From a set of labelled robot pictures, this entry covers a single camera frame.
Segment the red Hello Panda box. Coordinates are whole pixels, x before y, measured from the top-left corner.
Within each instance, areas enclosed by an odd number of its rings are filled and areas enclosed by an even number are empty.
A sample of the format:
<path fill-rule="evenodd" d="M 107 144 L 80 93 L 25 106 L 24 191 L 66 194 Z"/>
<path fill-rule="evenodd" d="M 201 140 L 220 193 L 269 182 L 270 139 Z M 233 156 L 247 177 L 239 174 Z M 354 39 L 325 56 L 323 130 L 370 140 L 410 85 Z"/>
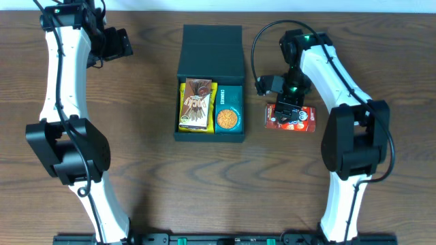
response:
<path fill-rule="evenodd" d="M 312 133 L 316 128 L 316 109 L 303 106 L 297 114 L 297 120 L 282 123 L 274 116 L 275 105 L 267 103 L 265 107 L 265 127 L 267 129 L 282 129 L 286 131 L 299 131 Z"/>

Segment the teal Crunchies box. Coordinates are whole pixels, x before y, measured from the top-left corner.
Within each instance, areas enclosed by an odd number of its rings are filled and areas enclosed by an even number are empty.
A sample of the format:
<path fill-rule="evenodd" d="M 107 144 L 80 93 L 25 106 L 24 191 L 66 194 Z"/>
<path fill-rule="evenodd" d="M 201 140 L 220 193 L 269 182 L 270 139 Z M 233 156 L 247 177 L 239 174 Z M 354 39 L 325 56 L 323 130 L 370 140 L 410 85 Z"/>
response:
<path fill-rule="evenodd" d="M 215 102 L 215 133 L 241 134 L 242 132 L 243 88 L 219 85 Z"/>

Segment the black gift box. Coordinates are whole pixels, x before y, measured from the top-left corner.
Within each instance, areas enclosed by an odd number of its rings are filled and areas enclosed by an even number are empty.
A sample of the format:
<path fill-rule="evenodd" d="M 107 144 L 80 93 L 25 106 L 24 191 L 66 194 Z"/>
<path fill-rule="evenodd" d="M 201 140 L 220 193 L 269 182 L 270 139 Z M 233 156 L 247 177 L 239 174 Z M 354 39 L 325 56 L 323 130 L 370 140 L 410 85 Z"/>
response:
<path fill-rule="evenodd" d="M 178 101 L 174 138 L 178 142 L 243 142 L 245 139 L 245 60 L 242 28 L 234 25 L 183 27 L 183 42 L 177 72 Z M 243 88 L 243 132 L 241 134 L 190 133 L 178 130 L 180 84 L 187 78 L 212 80 L 224 86 Z"/>

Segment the yellow Hacks candy bag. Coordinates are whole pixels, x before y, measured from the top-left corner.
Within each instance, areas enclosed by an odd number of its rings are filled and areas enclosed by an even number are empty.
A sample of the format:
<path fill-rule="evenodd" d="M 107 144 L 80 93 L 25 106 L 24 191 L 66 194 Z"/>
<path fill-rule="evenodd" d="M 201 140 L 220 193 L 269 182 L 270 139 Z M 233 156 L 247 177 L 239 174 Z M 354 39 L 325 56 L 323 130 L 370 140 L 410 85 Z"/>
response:
<path fill-rule="evenodd" d="M 208 126 L 207 129 L 188 129 L 188 128 L 182 128 L 179 127 L 179 118 L 180 118 L 180 112 L 181 112 L 181 102 L 183 100 L 183 90 L 185 88 L 185 83 L 180 84 L 179 92 L 180 92 L 180 110 L 179 110 L 179 117 L 178 117 L 178 130 L 181 132 L 190 132 L 190 133 L 214 133 L 215 132 L 215 97 L 217 93 L 217 83 L 212 81 L 212 92 L 211 92 L 211 100 L 210 100 L 210 106 L 209 106 L 209 113 L 208 113 Z"/>

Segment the brown Pocky box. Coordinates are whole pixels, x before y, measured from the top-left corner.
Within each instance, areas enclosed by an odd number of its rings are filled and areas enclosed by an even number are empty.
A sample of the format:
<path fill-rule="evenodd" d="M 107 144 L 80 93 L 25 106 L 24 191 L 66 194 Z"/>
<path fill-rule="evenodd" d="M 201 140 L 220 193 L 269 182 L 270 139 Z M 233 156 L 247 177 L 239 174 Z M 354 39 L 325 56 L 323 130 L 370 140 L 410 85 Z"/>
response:
<path fill-rule="evenodd" d="M 183 92 L 179 127 L 207 129 L 212 80 L 187 78 Z"/>

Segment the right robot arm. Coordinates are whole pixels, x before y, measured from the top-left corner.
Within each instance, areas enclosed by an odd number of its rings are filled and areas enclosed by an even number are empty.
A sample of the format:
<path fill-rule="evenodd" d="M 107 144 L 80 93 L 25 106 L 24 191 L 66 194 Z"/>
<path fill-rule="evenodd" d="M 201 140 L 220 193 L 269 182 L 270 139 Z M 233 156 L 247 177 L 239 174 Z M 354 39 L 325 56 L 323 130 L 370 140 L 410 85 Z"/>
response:
<path fill-rule="evenodd" d="M 273 116 L 277 123 L 302 120 L 303 103 L 314 86 L 329 112 L 321 143 L 330 172 L 325 213 L 315 232 L 289 231 L 284 244 L 396 244 L 393 235 L 357 231 L 357 218 L 366 186 L 386 155 L 393 152 L 388 130 L 390 109 L 359 89 L 339 61 L 325 33 L 286 31 L 279 45 L 290 66 L 282 76 L 260 76 L 259 95 L 276 93 Z"/>

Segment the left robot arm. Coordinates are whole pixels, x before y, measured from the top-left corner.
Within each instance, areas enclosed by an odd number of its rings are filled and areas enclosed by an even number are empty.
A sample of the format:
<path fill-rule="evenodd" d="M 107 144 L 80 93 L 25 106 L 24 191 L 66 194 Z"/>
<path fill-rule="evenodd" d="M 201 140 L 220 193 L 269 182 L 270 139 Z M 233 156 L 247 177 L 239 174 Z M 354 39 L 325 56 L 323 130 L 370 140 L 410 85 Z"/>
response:
<path fill-rule="evenodd" d="M 89 119 L 86 96 L 88 68 L 132 55 L 127 32 L 107 28 L 106 9 L 94 0 L 56 1 L 40 11 L 48 46 L 47 90 L 39 121 L 26 126 L 25 137 L 48 174 L 76 194 L 95 229 L 91 237 L 54 241 L 138 244 L 110 183 L 110 146 Z"/>

